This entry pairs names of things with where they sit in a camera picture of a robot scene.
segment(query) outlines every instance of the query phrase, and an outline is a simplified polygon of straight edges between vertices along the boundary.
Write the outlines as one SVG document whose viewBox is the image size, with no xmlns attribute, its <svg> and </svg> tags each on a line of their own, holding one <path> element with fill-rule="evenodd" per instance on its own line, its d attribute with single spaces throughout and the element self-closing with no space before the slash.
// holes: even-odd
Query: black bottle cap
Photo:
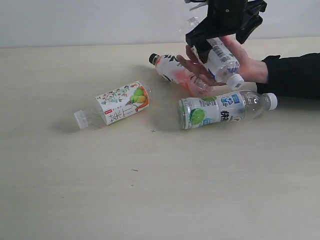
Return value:
<svg viewBox="0 0 320 240">
<path fill-rule="evenodd" d="M 149 57 L 149 63 L 151 63 L 152 65 L 154 64 L 154 60 L 156 57 L 159 57 L 158 54 L 152 53 Z"/>
</svg>

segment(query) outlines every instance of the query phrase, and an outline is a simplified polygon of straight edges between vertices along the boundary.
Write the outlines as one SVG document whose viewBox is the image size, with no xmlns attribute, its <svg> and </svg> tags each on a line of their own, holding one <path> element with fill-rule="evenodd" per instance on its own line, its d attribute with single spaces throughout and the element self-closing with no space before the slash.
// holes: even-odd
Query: white wall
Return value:
<svg viewBox="0 0 320 240">
<path fill-rule="evenodd" d="M 251 38 L 320 36 L 320 0 L 266 2 Z M 0 48 L 181 42 L 188 7 L 184 0 L 0 0 Z"/>
</svg>

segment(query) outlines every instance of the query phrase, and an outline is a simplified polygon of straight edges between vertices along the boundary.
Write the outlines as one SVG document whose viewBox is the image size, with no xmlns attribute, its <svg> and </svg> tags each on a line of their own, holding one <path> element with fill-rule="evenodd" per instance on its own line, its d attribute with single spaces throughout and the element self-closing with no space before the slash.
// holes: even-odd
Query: white bottle cap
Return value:
<svg viewBox="0 0 320 240">
<path fill-rule="evenodd" d="M 266 95 L 269 97 L 270 102 L 271 102 L 271 106 L 270 106 L 269 111 L 275 110 L 278 106 L 278 99 L 277 99 L 276 95 L 274 95 L 273 93 L 266 93 Z"/>
<path fill-rule="evenodd" d="M 233 74 L 229 79 L 226 81 L 226 84 L 232 89 L 232 90 L 238 90 L 241 88 L 245 83 L 245 80 L 240 76 L 239 74 Z"/>
<path fill-rule="evenodd" d="M 75 112 L 74 117 L 80 129 L 85 129 L 89 127 L 89 123 L 84 111 L 80 110 Z"/>
</svg>

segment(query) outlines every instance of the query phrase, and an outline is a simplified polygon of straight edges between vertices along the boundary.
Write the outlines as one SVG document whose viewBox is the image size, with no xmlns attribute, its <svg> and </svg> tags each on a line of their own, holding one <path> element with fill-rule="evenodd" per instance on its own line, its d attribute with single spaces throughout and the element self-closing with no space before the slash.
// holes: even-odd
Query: lying bottle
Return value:
<svg viewBox="0 0 320 240">
<path fill-rule="evenodd" d="M 151 54 L 149 62 L 164 79 L 188 89 L 193 97 L 210 96 L 214 87 L 204 83 L 192 72 L 188 71 L 174 55 Z"/>
<path fill-rule="evenodd" d="M 253 119 L 277 106 L 278 99 L 273 93 L 241 90 L 220 96 L 180 99 L 178 115 L 180 127 L 192 129 L 218 122 Z"/>
<path fill-rule="evenodd" d="M 199 24 L 196 17 L 188 19 L 189 30 L 193 30 Z M 225 83 L 232 90 L 239 90 L 245 83 L 238 70 L 240 64 L 236 57 L 223 44 L 219 37 L 207 39 L 212 49 L 207 56 L 207 62 L 203 63 L 198 55 L 197 49 L 192 48 L 198 60 L 212 75 L 217 83 Z"/>
<path fill-rule="evenodd" d="M 95 97 L 92 108 L 74 113 L 80 129 L 103 127 L 149 107 L 151 90 L 139 81 Z"/>
</svg>

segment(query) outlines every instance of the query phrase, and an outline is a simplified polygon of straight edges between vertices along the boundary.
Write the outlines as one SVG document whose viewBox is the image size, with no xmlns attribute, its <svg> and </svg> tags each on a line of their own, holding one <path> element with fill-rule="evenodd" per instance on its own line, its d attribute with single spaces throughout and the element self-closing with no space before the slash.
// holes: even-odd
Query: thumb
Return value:
<svg viewBox="0 0 320 240">
<path fill-rule="evenodd" d="M 244 48 L 242 48 L 241 44 L 234 40 L 231 36 L 221 36 L 220 40 L 226 46 L 227 49 L 235 56 L 235 58 L 239 61 L 239 63 L 247 62 L 249 57 Z"/>
</svg>

